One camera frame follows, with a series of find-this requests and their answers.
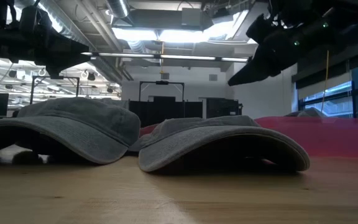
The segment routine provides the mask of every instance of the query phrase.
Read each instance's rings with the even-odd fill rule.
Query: table surface
[[[299,174],[156,175],[107,166],[0,162],[0,223],[358,223],[358,159]]]

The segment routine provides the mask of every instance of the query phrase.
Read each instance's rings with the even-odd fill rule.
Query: white wall
[[[244,64],[235,63],[234,71],[239,71]],[[276,77],[256,83],[234,87],[234,99],[244,105],[243,115],[251,118],[266,116],[283,116],[298,110],[298,93],[291,76],[296,73],[296,65],[284,70]]]
[[[140,81],[161,80],[159,67],[127,67],[128,72],[135,81],[122,83],[123,100],[139,100]],[[170,82],[185,83],[185,100],[199,101],[200,98],[225,98],[226,97],[226,73],[220,68],[181,68],[165,67],[164,72],[170,74]],[[209,74],[217,74],[216,82],[209,81]],[[144,83],[142,85],[141,101],[147,101],[150,96],[174,96],[176,101],[182,100],[181,85],[156,85]]]

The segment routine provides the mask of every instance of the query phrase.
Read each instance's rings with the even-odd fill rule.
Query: red fabric
[[[310,156],[358,157],[358,119],[266,117],[256,122],[294,139]],[[140,136],[157,125],[142,128]]]

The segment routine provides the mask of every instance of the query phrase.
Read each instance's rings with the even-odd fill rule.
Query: cap brim
[[[230,139],[233,136],[244,138],[244,141],[241,141],[242,145],[230,146],[228,144],[227,147],[258,151],[264,159],[296,171],[307,170],[310,166],[308,154],[294,140],[270,129],[249,126],[207,126],[176,133],[143,148],[139,153],[139,166],[146,172],[159,170],[195,149],[218,140]],[[257,137],[259,141],[253,142],[249,137],[253,139]],[[268,146],[258,145],[261,142],[264,146],[267,142]]]
[[[86,124],[68,118],[38,116],[0,119],[0,149],[17,141],[26,130],[46,135],[77,155],[97,164],[120,159],[127,146]]]

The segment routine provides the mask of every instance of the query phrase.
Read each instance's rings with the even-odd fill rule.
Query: glass window
[[[306,105],[305,108],[316,108],[321,110],[322,103],[314,103],[312,105]],[[323,114],[329,117],[353,117],[353,101],[352,97],[344,97],[336,100],[330,100],[324,102]]]
[[[342,84],[340,84],[338,86],[335,86],[335,87],[327,89],[326,90],[326,96],[331,96],[331,95],[335,95],[335,94],[338,94],[338,93],[343,93],[343,92],[351,91],[351,90],[352,90],[352,82],[349,81],[349,82],[345,82],[345,83],[342,83]],[[318,99],[318,98],[322,98],[323,94],[324,94],[324,92],[321,91],[319,93],[307,96],[305,98],[305,101],[310,101],[310,100],[315,100],[315,99]]]

